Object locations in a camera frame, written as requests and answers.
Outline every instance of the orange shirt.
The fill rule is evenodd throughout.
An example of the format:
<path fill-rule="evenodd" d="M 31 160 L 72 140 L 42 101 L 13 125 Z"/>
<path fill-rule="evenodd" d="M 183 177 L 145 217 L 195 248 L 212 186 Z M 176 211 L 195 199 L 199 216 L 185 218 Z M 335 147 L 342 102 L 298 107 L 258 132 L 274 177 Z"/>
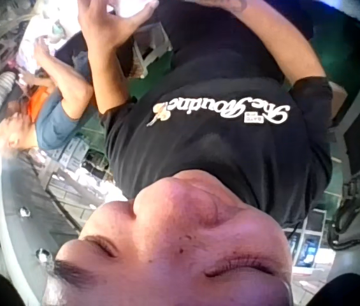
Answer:
<path fill-rule="evenodd" d="M 48 87 L 41 86 L 31 96 L 28 105 L 28 115 L 30 116 L 33 123 L 36 122 L 38 114 L 40 113 L 40 110 L 49 95 L 50 93 L 48 92 Z"/>

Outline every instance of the eyebrow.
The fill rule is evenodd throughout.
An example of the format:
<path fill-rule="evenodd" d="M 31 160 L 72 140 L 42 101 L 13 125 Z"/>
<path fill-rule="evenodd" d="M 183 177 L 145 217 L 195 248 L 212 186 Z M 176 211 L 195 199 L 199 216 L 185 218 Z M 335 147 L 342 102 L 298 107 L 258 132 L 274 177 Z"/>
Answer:
<path fill-rule="evenodd" d="M 96 284 L 94 273 L 69 261 L 55 260 L 54 269 L 49 274 L 77 289 L 89 288 Z"/>

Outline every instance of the t-shirt print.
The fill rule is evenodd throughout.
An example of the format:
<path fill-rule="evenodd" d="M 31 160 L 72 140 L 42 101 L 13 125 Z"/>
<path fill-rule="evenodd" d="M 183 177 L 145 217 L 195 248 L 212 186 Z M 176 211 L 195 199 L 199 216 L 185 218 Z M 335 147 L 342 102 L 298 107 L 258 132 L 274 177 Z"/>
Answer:
<path fill-rule="evenodd" d="M 257 112 L 247 112 L 247 103 L 252 108 L 258 109 Z M 156 114 L 153 121 L 148 124 L 151 126 L 158 120 L 166 121 L 171 117 L 171 112 L 180 110 L 187 115 L 199 110 L 210 110 L 218 113 L 222 118 L 234 119 L 243 116 L 244 123 L 264 124 L 268 121 L 273 124 L 281 124 L 289 117 L 289 105 L 276 106 L 263 99 L 243 98 L 239 101 L 216 101 L 211 98 L 175 98 L 170 102 L 158 103 L 154 105 L 153 112 Z"/>

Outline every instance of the closed eye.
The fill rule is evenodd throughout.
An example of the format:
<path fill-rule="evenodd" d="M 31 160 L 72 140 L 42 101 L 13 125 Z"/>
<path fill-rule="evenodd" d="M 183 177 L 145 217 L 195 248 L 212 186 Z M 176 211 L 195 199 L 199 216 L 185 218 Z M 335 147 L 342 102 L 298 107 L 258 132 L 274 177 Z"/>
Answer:
<path fill-rule="evenodd" d="M 215 265 L 211 270 L 205 272 L 207 277 L 221 276 L 227 272 L 235 271 L 242 268 L 253 268 L 263 273 L 274 275 L 272 265 L 269 265 L 266 260 L 255 256 L 243 256 L 230 259 L 223 259 Z"/>
<path fill-rule="evenodd" d="M 104 255 L 110 258 L 116 258 L 118 250 L 113 242 L 109 241 L 107 238 L 102 236 L 86 236 L 82 239 L 90 243 L 92 246 L 96 247 L 99 252 L 102 252 Z"/>

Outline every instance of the nose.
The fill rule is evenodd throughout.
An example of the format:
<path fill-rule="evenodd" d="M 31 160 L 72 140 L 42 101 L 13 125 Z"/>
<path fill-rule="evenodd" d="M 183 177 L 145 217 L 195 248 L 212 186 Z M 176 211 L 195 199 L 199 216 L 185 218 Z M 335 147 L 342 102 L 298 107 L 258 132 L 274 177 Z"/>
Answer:
<path fill-rule="evenodd" d="M 136 222 L 148 228 L 190 231 L 224 222 L 229 214 L 221 206 L 216 196 L 176 178 L 165 178 L 142 190 L 133 211 Z"/>

